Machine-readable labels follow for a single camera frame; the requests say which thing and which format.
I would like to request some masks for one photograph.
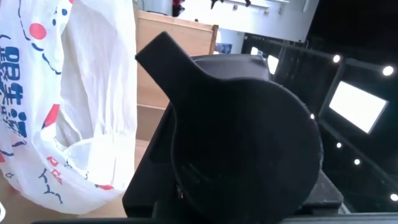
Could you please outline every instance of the plastic bag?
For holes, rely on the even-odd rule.
[[[134,173],[131,0],[2,0],[0,169],[24,197],[84,214]]]

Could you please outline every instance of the wooden cabinet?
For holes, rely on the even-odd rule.
[[[187,54],[197,56],[213,54],[218,26],[138,11],[137,52],[163,31],[167,31]],[[169,99],[140,65],[137,78],[137,138],[150,141]]]

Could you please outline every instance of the white wall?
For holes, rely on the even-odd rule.
[[[269,7],[269,14],[264,14],[263,7],[249,6],[230,2],[216,2],[210,10],[210,0],[185,0],[185,11],[179,18],[202,23],[218,24],[221,28],[264,35],[291,41],[305,41],[318,6],[319,0],[290,0],[285,5],[282,14],[279,14],[280,3],[265,0],[252,0],[265,2]]]
[[[240,54],[244,39],[244,32],[219,28],[221,34],[220,43],[232,44],[231,54]]]
[[[173,0],[137,0],[139,10],[161,12],[172,15]]]

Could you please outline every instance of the black ceiling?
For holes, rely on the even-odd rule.
[[[309,36],[361,49],[398,52],[398,2],[320,0]]]
[[[299,48],[282,47],[276,44],[278,40],[246,34],[242,53],[250,54],[251,47],[257,47],[279,57],[274,81],[286,86],[310,111],[319,114],[329,89],[334,93],[332,81],[340,65],[312,51],[397,69],[395,5],[398,2],[387,0],[320,0],[306,44],[295,44]],[[390,199],[391,194],[398,194],[398,73],[385,77],[377,69],[345,65],[338,81],[389,104],[372,132],[366,134],[329,109],[326,102],[323,116],[317,118],[325,150],[323,170],[353,211],[398,212],[398,202]],[[336,147],[338,142],[343,143],[340,149]],[[361,160],[360,165],[354,164],[355,159]]]

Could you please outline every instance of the light fixture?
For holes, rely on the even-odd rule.
[[[391,198],[391,200],[394,201],[394,202],[398,201],[398,195],[397,195],[397,194],[391,194],[391,195],[390,195],[390,198]]]
[[[392,68],[391,66],[386,66],[383,69],[383,75],[385,75],[385,76],[392,75],[393,73],[394,73],[394,68]]]
[[[272,55],[268,55],[267,63],[268,63],[269,72],[272,75],[275,74],[276,68],[278,67],[279,59]]]
[[[335,56],[333,57],[333,62],[337,63],[337,62],[339,62],[339,61],[340,61],[340,55],[335,55]]]
[[[388,102],[355,86],[340,82],[329,107],[369,134]]]
[[[251,55],[257,55],[259,53],[259,49],[257,49],[257,47],[252,47],[250,54]]]

